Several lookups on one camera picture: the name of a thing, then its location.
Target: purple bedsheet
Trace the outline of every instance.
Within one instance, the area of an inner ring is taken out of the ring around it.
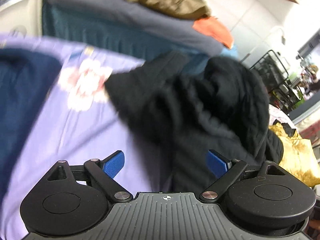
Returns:
[[[103,90],[108,75],[126,72],[143,60],[53,38],[14,38],[0,35],[0,46],[19,47],[58,58],[63,67],[34,124],[12,172],[0,215],[0,237],[22,239],[28,232],[20,217],[27,193],[58,160],[81,165],[104,159],[116,150],[125,154],[115,180],[134,196],[157,192],[165,160],[154,146],[135,137],[119,119]]]

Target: white wall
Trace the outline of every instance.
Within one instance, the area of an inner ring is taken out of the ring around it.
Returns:
[[[207,0],[212,15],[230,30],[243,58],[275,25],[285,28],[286,47],[294,53],[320,29],[320,0]],[[281,31],[264,41],[245,61],[252,65],[269,49],[280,50]]]

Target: orange cloth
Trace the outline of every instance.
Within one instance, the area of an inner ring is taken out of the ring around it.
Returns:
[[[215,38],[217,41],[224,44],[228,49],[232,49],[234,39],[231,32],[215,17],[208,17],[196,20],[193,28],[206,35]]]

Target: gray bedsheet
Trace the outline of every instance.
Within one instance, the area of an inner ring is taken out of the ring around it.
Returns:
[[[158,37],[195,48],[208,56],[222,52],[223,45],[192,28],[193,21],[175,19],[125,0],[46,0],[79,11],[90,11],[114,22],[120,22]]]

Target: triangular cutout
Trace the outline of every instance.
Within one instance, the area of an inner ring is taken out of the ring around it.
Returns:
[[[64,171],[64,168],[62,166],[58,166],[54,172],[50,175],[48,180],[61,180],[61,179],[66,179],[66,172]]]
[[[284,176],[285,174],[279,170],[276,166],[269,166],[267,170],[267,175]]]

